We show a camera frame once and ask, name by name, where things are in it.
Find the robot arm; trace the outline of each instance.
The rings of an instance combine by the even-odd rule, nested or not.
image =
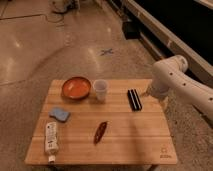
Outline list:
[[[185,75],[187,68],[186,59],[180,55],[156,62],[147,93],[163,100],[171,88],[213,121],[213,89]]]

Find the floor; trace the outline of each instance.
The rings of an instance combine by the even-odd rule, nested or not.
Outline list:
[[[37,15],[9,19],[17,16]],[[51,14],[48,0],[0,1],[0,170],[41,171],[25,155],[53,79],[72,76],[151,78],[154,60],[138,40],[125,40],[107,5],[82,0],[81,10]],[[113,53],[103,53],[112,49]],[[156,170],[213,170],[213,132],[198,112],[170,92],[165,111],[179,162]],[[70,166],[66,170],[144,170],[146,166]]]

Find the cup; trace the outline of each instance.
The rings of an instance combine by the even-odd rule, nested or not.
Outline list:
[[[108,89],[107,81],[103,79],[95,80],[93,83],[93,89],[97,99],[101,102],[105,101]]]

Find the bowl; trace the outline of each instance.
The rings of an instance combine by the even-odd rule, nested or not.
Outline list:
[[[79,100],[87,97],[90,93],[91,83],[84,77],[72,77],[65,81],[62,86],[62,96]]]

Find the blue sponge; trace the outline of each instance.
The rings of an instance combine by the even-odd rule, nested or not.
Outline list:
[[[66,122],[68,117],[70,116],[70,112],[64,111],[63,109],[59,107],[54,107],[50,111],[49,116],[55,117],[57,120],[61,122]]]

